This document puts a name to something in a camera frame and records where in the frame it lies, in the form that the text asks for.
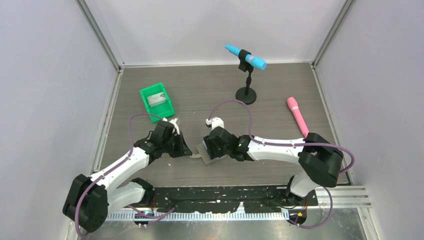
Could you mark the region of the grey leather card holder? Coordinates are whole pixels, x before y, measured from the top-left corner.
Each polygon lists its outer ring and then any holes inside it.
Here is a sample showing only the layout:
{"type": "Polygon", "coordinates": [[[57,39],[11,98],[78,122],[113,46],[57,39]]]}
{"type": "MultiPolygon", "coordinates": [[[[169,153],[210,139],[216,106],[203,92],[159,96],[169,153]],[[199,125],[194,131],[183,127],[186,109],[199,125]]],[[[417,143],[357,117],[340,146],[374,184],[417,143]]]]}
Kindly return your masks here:
{"type": "Polygon", "coordinates": [[[224,158],[227,158],[228,155],[209,139],[204,139],[202,143],[199,143],[195,146],[197,154],[192,154],[191,158],[201,158],[205,165],[217,162],[224,158]]]}

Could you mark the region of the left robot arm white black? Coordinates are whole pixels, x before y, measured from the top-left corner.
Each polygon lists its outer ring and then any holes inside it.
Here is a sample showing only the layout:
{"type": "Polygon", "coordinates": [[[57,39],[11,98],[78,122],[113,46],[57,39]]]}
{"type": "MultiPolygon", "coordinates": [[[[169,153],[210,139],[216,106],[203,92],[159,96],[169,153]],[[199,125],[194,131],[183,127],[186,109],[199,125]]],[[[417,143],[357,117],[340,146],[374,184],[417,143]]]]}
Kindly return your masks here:
{"type": "Polygon", "coordinates": [[[178,118],[160,120],[149,137],[136,141],[114,163],[90,176],[76,176],[62,213],[88,233],[93,233],[105,222],[108,214],[132,204],[148,207],[154,199],[154,187],[139,177],[126,185],[123,182],[163,154],[172,158],[192,155],[179,122],[178,118]]]}

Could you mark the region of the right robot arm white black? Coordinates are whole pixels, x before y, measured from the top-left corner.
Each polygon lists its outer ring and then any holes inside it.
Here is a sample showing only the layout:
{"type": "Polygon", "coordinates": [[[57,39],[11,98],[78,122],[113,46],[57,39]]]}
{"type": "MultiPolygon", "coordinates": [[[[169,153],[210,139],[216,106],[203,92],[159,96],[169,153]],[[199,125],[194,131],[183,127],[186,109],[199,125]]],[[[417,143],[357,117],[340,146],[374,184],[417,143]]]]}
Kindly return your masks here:
{"type": "Polygon", "coordinates": [[[239,162],[274,160],[297,164],[302,171],[289,179],[283,199],[300,205],[317,187],[334,188],[338,183],[343,153],[317,133],[292,140],[235,136],[223,127],[203,138],[210,160],[230,157],[239,162]]]}

